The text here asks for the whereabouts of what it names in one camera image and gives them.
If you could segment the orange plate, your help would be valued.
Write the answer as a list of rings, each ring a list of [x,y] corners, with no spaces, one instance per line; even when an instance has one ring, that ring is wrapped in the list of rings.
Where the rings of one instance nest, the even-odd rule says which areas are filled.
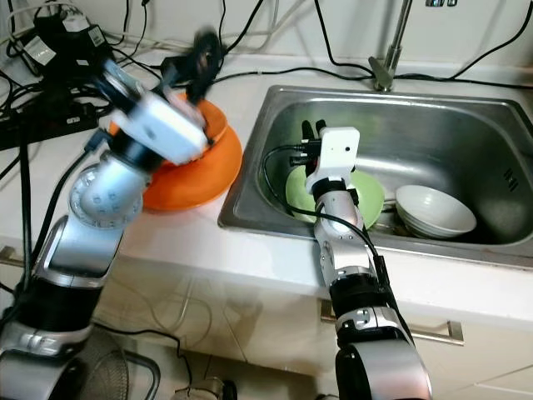
[[[205,155],[190,163],[165,162],[151,176],[125,172],[117,187],[125,197],[137,194],[142,206],[152,211],[183,211],[206,205],[224,194],[237,179],[242,148],[237,134],[236,138],[211,146]]]

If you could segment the metal faucet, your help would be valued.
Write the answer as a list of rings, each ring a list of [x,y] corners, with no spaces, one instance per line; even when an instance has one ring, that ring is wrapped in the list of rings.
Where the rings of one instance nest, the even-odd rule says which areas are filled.
[[[368,58],[374,91],[390,92],[393,89],[397,64],[399,64],[402,54],[405,27],[408,19],[410,19],[412,5],[414,5],[414,0],[402,0],[402,7],[399,11],[399,17],[397,17],[396,30],[393,32],[385,56]]]

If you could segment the stainless steel sink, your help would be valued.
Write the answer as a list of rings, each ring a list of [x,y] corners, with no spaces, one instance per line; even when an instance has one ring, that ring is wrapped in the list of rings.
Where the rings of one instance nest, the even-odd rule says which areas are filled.
[[[445,241],[377,227],[371,239],[380,250],[533,269],[533,122],[504,99],[274,85],[218,218],[222,228],[312,238],[312,225],[286,213],[262,179],[285,182],[288,157],[275,148],[297,144],[301,123],[320,119],[359,131],[357,170],[385,189],[421,184],[476,215],[472,232]]]

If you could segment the black power strip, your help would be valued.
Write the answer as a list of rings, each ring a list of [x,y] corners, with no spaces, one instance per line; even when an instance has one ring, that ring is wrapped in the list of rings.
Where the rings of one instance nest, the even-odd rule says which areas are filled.
[[[53,109],[30,107],[11,111],[0,119],[0,148],[18,148],[22,141],[38,143],[95,129],[101,116],[102,110],[88,103],[72,103]]]

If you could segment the green bowl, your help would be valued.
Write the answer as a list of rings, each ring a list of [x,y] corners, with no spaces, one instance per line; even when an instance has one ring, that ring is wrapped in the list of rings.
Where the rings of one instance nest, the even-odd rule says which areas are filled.
[[[316,209],[316,201],[308,193],[306,182],[307,174],[304,165],[294,167],[286,177],[286,202],[290,203],[293,208],[313,211]],[[366,228],[372,228],[384,208],[384,189],[373,176],[358,170],[351,173],[351,183],[354,184],[358,196],[358,209],[362,214],[363,225]]]

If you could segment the metal floor item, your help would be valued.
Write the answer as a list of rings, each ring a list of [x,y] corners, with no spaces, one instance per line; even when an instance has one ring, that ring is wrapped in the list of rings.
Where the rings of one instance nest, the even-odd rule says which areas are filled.
[[[191,385],[187,400],[239,400],[237,386],[229,378],[207,377]]]

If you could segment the white bowl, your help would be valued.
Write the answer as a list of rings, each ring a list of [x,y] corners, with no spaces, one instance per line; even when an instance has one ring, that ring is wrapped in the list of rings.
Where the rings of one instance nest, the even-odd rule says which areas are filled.
[[[401,220],[417,236],[452,239],[476,228],[475,214],[446,192],[419,184],[407,184],[395,191]]]

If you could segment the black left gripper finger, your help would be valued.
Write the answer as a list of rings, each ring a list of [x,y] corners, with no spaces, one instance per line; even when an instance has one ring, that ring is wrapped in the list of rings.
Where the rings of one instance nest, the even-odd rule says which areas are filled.
[[[190,83],[208,84],[223,68],[225,46],[213,29],[195,34],[192,48],[192,77]]]
[[[194,60],[190,53],[165,57],[165,85],[172,90],[187,90],[194,78]]]

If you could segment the black power adapter stack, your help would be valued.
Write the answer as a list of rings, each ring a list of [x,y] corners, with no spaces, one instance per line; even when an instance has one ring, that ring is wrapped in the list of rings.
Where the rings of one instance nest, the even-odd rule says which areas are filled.
[[[98,24],[84,12],[64,8],[33,19],[34,38],[24,46],[38,76],[90,75],[106,60],[112,60],[112,46]]]

